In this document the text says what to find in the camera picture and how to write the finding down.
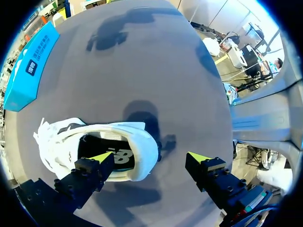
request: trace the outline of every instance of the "shoe insole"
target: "shoe insole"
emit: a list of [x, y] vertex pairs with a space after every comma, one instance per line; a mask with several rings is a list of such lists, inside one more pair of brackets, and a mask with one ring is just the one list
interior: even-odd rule
[[78, 159], [81, 157], [95, 157], [109, 151], [114, 153], [114, 171], [125, 171], [134, 168], [134, 154], [127, 141], [107, 140], [91, 135], [80, 138]]

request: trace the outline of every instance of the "gray table surface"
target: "gray table surface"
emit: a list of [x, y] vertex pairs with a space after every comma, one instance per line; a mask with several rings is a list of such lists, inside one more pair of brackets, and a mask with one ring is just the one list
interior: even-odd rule
[[23, 167], [53, 185], [33, 138], [41, 119], [146, 121], [162, 160], [141, 182], [105, 184], [79, 217], [111, 226], [213, 226], [219, 210], [185, 170], [186, 152], [232, 162], [232, 126], [216, 66], [196, 31], [161, 0], [114, 2], [57, 27], [37, 100], [17, 116]]

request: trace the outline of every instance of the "new balance logo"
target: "new balance logo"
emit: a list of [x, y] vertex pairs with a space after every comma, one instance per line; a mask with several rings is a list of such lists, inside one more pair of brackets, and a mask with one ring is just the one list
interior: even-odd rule
[[119, 149], [119, 151], [115, 151], [113, 148], [109, 148], [109, 151], [114, 153], [115, 163], [116, 164], [125, 164], [129, 162], [129, 158], [133, 156], [131, 150]]

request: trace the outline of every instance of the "blue box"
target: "blue box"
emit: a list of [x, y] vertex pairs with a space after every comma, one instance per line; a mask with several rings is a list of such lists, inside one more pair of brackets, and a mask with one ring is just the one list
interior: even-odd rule
[[9, 78], [5, 110], [19, 112], [37, 98], [44, 66], [58, 38], [59, 33], [48, 22], [23, 48]]

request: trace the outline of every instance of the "white sneaker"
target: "white sneaker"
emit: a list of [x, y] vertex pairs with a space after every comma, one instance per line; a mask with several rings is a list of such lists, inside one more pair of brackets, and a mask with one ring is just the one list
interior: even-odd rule
[[[134, 167], [112, 172], [107, 181], [141, 181], [153, 169], [159, 154], [156, 141], [144, 128], [144, 122], [86, 125], [79, 118], [70, 118], [49, 124], [43, 118], [38, 133], [34, 132], [34, 138], [43, 164], [59, 179], [75, 168], [74, 162], [80, 158], [80, 140], [85, 140], [86, 135], [106, 140], [126, 140], [134, 156]], [[114, 152], [114, 157], [115, 163], [119, 164], [126, 156]]]

